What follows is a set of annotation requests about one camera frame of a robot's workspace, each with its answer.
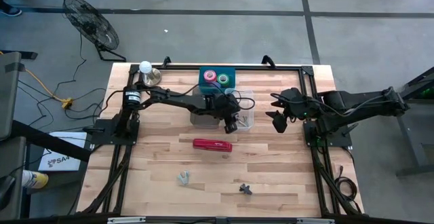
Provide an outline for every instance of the pink tape roll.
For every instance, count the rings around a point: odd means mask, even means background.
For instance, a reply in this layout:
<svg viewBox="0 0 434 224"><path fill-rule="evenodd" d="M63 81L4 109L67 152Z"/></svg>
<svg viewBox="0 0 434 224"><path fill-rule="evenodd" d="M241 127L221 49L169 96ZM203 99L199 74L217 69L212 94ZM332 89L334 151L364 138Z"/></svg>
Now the pink tape roll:
<svg viewBox="0 0 434 224"><path fill-rule="evenodd" d="M203 78L205 79L205 81L207 82L213 82L217 80L217 74L215 71L213 70L209 70L209 71L205 71L203 73Z"/></svg>

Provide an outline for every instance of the fan stand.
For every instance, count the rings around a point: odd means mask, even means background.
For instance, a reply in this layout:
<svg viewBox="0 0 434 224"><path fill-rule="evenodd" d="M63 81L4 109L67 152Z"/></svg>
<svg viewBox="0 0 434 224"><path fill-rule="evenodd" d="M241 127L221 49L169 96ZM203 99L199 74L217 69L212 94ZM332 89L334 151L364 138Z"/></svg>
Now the fan stand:
<svg viewBox="0 0 434 224"><path fill-rule="evenodd" d="M95 44L95 48L96 48L96 51L98 51L98 54L100 55L100 59L103 60L103 61L127 62L127 58L126 57L124 57L122 55L119 55L119 54L117 54L117 53L115 53L115 52L113 52L111 50L108 50L104 46ZM108 58L104 58L104 57L102 57L101 52L111 53L111 54L113 54L115 56L120 57L120 59L108 59Z"/></svg>

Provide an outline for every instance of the white sign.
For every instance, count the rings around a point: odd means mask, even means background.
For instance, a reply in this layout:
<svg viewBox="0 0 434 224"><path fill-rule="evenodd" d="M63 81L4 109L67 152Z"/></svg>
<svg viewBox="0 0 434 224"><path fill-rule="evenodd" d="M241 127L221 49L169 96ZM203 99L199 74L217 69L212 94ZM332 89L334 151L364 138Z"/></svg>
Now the white sign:
<svg viewBox="0 0 434 224"><path fill-rule="evenodd" d="M87 134L85 132L52 132L50 135L83 148ZM79 167L80 160L52 151L42 157L38 171L76 171Z"/></svg>

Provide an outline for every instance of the fan grille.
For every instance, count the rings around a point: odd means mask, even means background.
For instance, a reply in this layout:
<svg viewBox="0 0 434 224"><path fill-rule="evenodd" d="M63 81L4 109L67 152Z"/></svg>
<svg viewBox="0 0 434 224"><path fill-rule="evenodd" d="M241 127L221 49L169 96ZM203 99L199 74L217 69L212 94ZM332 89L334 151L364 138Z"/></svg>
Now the fan grille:
<svg viewBox="0 0 434 224"><path fill-rule="evenodd" d="M84 0L64 0L63 9L68 20L89 41L98 47L115 50L119 38L104 16Z"/></svg>

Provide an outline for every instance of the green tape roll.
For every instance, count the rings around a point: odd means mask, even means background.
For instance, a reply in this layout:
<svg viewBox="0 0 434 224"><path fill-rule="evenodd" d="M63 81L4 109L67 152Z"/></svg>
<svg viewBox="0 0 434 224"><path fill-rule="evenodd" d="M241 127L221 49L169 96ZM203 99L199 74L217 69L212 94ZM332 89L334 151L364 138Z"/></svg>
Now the green tape roll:
<svg viewBox="0 0 434 224"><path fill-rule="evenodd" d="M222 84L222 86L229 84L229 76L226 74L219 74L217 77L218 83Z"/></svg>

